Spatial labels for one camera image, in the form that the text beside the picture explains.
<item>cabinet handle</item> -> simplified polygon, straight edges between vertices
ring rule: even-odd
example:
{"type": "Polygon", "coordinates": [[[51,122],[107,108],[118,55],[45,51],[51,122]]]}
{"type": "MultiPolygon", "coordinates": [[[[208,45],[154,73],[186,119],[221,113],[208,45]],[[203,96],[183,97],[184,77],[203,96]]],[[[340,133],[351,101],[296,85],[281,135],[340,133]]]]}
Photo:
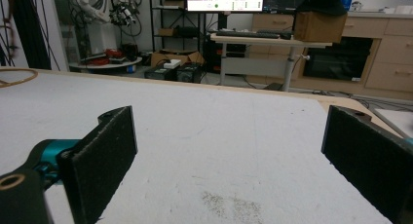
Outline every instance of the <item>cabinet handle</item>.
{"type": "Polygon", "coordinates": [[[400,71],[400,70],[396,70],[395,71],[396,75],[405,75],[405,76],[410,76],[411,74],[413,74],[413,71],[400,71]]]}
{"type": "Polygon", "coordinates": [[[274,24],[286,24],[286,21],[273,20],[274,24]]]}

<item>desk leg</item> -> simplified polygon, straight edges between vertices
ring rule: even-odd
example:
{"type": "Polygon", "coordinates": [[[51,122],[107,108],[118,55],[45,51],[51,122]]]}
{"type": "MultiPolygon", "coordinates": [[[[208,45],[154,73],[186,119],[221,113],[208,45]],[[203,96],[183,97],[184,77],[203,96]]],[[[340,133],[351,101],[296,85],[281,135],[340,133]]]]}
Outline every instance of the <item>desk leg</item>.
{"type": "Polygon", "coordinates": [[[291,81],[292,70],[294,69],[294,60],[295,60],[295,47],[291,47],[289,50],[288,60],[285,64],[284,71],[284,84],[282,85],[282,91],[288,92],[289,83],[291,81]]]}
{"type": "Polygon", "coordinates": [[[221,71],[220,71],[220,81],[219,85],[223,86],[224,85],[224,80],[225,80],[225,65],[224,65],[224,60],[227,58],[227,43],[222,43],[222,54],[221,54],[221,71]]]}

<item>cardboard box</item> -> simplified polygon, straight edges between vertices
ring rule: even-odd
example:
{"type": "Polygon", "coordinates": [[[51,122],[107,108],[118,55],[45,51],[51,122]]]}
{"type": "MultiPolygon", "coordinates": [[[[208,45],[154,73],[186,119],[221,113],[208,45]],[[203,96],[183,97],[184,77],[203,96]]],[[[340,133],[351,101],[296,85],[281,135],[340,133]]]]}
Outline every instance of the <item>cardboard box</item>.
{"type": "Polygon", "coordinates": [[[296,15],[294,39],[304,42],[340,43],[347,14],[332,16],[315,12],[296,15]]]}
{"type": "Polygon", "coordinates": [[[160,36],[176,36],[178,31],[175,28],[160,28],[158,35],[160,36]]]}
{"type": "Polygon", "coordinates": [[[178,8],[185,8],[185,2],[184,1],[165,1],[164,6],[176,6],[178,8]]]}
{"type": "Polygon", "coordinates": [[[161,50],[152,53],[151,67],[164,63],[165,59],[180,59],[181,65],[189,61],[199,64],[204,64],[205,62],[203,56],[197,51],[161,50]]]}

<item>illuminated screen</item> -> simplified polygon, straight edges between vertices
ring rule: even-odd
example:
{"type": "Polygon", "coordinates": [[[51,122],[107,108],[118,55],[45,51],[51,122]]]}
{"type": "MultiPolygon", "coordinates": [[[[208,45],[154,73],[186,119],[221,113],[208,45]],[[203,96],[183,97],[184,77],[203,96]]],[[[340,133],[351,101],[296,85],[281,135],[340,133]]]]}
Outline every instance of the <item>illuminated screen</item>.
{"type": "Polygon", "coordinates": [[[263,0],[186,0],[189,12],[261,12],[263,0]]]}

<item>computer tower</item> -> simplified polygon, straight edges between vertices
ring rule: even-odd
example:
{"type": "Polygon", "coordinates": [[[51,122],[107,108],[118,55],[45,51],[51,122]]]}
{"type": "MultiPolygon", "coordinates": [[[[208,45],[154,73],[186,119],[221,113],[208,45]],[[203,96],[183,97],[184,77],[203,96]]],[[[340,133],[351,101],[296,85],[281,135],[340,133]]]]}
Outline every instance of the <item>computer tower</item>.
{"type": "Polygon", "coordinates": [[[145,71],[145,79],[176,81],[176,68],[168,69],[157,66],[145,71]]]}
{"type": "Polygon", "coordinates": [[[176,80],[185,83],[201,83],[201,66],[199,64],[185,64],[176,68],[176,80]]]}

